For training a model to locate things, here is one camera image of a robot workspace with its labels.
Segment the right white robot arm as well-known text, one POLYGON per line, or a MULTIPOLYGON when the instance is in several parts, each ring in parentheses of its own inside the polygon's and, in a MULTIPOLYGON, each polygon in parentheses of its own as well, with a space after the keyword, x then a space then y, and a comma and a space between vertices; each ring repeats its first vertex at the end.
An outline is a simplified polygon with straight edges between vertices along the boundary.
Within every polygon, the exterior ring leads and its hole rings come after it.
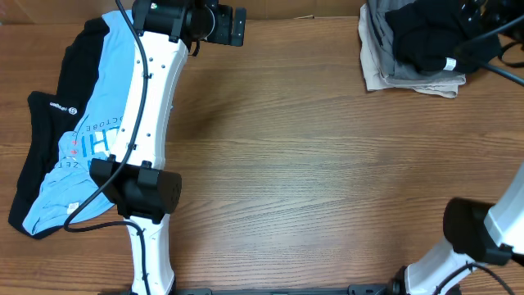
MULTIPOLYGON (((504 68, 492 66, 475 56, 485 42, 504 35, 514 44, 523 42, 523 3, 521 1, 467 1, 462 9, 466 24, 478 25, 481 34, 461 43, 454 57, 469 66, 496 73, 516 84, 523 79, 513 73, 513 63, 504 68)), ((523 173, 496 203, 456 197, 443 215, 443 238, 419 261, 398 270, 380 294, 458 294, 459 282, 475 270, 491 275, 507 293, 513 290, 490 266, 509 261, 523 263, 523 173)))

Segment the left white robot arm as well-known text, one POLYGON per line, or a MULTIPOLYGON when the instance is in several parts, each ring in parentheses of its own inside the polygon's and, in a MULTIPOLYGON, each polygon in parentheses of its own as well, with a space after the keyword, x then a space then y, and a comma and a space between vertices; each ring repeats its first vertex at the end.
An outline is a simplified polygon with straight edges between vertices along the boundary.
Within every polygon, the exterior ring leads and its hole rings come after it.
POLYGON ((165 137, 178 78, 201 42, 241 47, 246 8, 215 0, 136 1, 131 33, 135 64, 124 116, 110 155, 90 167, 93 181, 116 206, 133 253, 131 294, 172 294, 169 218, 182 189, 165 167, 165 137))

